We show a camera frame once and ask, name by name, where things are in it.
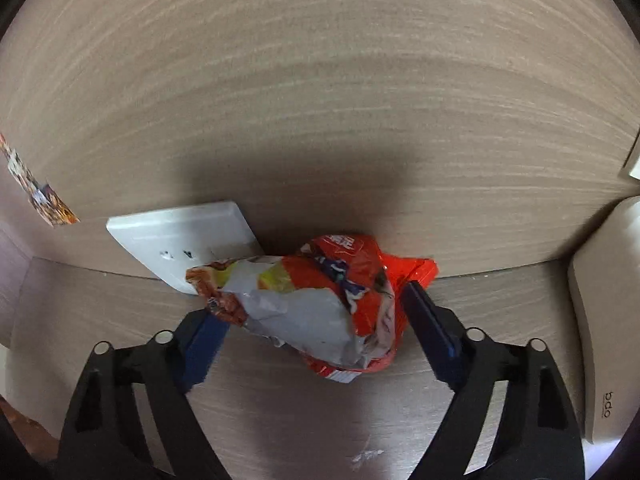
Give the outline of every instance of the printed logo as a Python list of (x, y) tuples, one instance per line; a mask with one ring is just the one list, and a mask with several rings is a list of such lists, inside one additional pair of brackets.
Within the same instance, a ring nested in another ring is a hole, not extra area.
[(356, 238), (351, 236), (327, 235), (322, 238), (334, 247), (345, 249), (346, 253), (351, 254), (352, 256), (364, 246), (364, 242), (362, 240), (356, 240)]
[(613, 392), (602, 396), (602, 418), (609, 418), (611, 416), (611, 410), (613, 409), (613, 404), (611, 403), (612, 397)]

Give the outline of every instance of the bolt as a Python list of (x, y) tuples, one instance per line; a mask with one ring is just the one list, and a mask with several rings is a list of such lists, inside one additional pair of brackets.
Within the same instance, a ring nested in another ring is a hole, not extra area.
[(532, 339), (529, 344), (536, 352), (544, 352), (546, 350), (546, 343), (542, 339)]
[(162, 330), (162, 332), (156, 334), (155, 340), (159, 345), (166, 345), (173, 338), (174, 333), (171, 330)]
[(111, 345), (106, 341), (100, 341), (96, 346), (94, 346), (94, 353), (97, 355), (106, 354), (111, 348)]
[(466, 331), (466, 336), (471, 339), (471, 341), (482, 341), (484, 339), (484, 332), (479, 328), (470, 328)]

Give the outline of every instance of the white speck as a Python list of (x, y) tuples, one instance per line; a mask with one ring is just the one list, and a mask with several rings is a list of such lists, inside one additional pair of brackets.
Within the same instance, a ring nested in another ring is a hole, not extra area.
[(371, 460), (372, 458), (375, 458), (378, 455), (382, 455), (385, 452), (384, 449), (367, 449), (370, 440), (371, 437), (367, 439), (362, 451), (351, 459), (351, 469), (353, 469), (354, 471), (358, 471), (362, 467), (362, 464), (364, 464), (367, 460)]

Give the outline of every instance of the wooden floor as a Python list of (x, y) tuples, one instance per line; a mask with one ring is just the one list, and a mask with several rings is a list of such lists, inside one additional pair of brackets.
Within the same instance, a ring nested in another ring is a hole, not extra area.
[[(445, 278), (430, 293), (496, 340), (546, 340), (582, 412), (579, 339), (561, 264)], [(96, 342), (140, 344), (199, 307), (199, 298), (156, 280), (34, 259), (12, 339), (9, 400), (59, 434)], [(387, 370), (337, 384), (313, 375), (294, 352), (233, 328), (190, 402), (233, 478), (405, 480), (451, 396), (435, 381), (411, 330)], [(497, 417), (494, 407), (493, 428)], [(481, 465), (490, 443), (487, 433), (472, 465)], [(373, 458), (358, 461), (364, 450)]]

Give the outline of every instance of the chip bag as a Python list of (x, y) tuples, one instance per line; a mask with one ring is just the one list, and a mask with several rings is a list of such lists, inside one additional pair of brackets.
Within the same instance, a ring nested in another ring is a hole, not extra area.
[(292, 256), (254, 256), (187, 270), (219, 319), (296, 348), (322, 377), (348, 383), (393, 360), (407, 320), (405, 283), (426, 287), (433, 260), (383, 253), (373, 237), (325, 235)]

